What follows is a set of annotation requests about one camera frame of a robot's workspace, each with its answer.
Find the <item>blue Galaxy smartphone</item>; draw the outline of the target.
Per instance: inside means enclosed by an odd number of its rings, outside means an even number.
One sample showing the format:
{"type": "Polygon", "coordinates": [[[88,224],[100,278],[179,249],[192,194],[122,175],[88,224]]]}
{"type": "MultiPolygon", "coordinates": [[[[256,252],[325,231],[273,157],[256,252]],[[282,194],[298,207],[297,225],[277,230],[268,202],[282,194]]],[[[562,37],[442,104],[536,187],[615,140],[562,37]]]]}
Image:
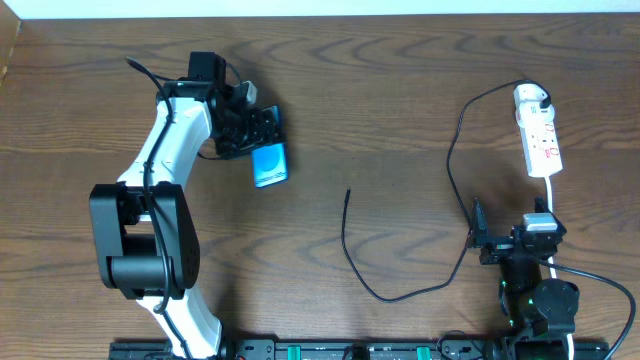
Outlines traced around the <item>blue Galaxy smartphone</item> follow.
{"type": "Polygon", "coordinates": [[[259,147],[251,152],[253,179],[256,188],[264,188],[286,181],[288,167],[286,157],[286,136],[277,105],[265,109],[269,120],[275,123],[276,139],[272,144],[259,147]]]}

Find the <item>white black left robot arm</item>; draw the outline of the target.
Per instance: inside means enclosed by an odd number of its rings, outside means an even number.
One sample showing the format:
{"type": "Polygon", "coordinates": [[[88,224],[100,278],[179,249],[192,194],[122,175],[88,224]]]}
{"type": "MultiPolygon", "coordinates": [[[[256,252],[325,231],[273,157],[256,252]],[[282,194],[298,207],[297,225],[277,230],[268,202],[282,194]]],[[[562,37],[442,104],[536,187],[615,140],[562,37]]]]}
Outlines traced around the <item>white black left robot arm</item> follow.
{"type": "Polygon", "coordinates": [[[200,246],[185,197],[203,144],[215,159],[252,159],[254,185],[288,179],[286,137],[278,106],[259,108],[250,81],[226,81],[232,65],[214,52],[193,52],[186,76],[159,76],[133,58],[127,64],[155,84],[157,116],[132,165],[111,184],[97,184],[89,210],[104,285],[149,311],[164,342],[114,342],[112,359],[234,359],[234,342],[197,284],[200,246]]]}

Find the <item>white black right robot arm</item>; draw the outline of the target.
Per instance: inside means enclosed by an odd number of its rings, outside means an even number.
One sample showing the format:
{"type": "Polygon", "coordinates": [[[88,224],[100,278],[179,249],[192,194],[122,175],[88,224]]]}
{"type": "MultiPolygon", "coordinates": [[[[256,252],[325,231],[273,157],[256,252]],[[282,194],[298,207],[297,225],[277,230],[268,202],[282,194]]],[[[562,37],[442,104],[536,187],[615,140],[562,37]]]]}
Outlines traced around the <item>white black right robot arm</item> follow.
{"type": "Polygon", "coordinates": [[[566,228],[540,197],[535,211],[508,235],[492,235],[484,210],[473,202],[467,243],[480,250],[483,265],[500,267],[499,300],[511,321],[510,332],[485,346],[488,359],[568,359],[579,308],[578,287],[544,278],[541,264],[556,254],[566,228]]]}

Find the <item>white power strip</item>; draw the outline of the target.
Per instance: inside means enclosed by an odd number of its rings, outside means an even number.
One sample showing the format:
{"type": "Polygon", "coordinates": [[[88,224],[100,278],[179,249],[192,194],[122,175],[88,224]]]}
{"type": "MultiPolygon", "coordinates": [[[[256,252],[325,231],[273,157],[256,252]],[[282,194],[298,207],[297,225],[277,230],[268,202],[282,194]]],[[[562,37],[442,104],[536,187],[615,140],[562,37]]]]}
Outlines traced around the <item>white power strip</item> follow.
{"type": "Polygon", "coordinates": [[[560,172],[563,165],[550,95],[533,83],[517,85],[513,95],[528,175],[546,178],[560,172]]]}

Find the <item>brown wooden side panel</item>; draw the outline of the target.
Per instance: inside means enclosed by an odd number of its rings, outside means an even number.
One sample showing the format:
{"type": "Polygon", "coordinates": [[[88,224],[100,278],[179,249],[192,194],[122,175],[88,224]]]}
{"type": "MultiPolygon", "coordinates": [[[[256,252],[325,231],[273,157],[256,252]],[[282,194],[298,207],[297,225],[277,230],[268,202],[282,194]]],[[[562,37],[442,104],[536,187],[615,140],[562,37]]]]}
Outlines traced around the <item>brown wooden side panel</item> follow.
{"type": "Polygon", "coordinates": [[[4,0],[0,5],[0,62],[1,81],[8,72],[8,66],[13,54],[19,31],[21,29],[21,19],[9,8],[4,0]]]}

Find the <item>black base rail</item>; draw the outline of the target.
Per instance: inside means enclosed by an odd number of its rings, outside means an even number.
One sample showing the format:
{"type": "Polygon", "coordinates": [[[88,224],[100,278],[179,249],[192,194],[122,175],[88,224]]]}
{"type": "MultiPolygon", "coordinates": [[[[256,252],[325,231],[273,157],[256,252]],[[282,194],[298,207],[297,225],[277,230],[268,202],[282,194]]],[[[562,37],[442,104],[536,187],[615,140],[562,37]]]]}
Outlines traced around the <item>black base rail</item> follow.
{"type": "MultiPolygon", "coordinates": [[[[565,359],[562,345],[524,343],[516,347],[517,358],[508,358],[485,342],[445,339],[439,343],[340,343],[340,342],[276,342],[268,339],[237,341],[223,345],[217,356],[206,359],[230,360],[476,360],[476,359],[565,359]]],[[[609,346],[602,342],[576,343],[574,359],[604,359],[609,346]]],[[[186,359],[174,355],[170,342],[113,342],[107,359],[186,359]]]]}

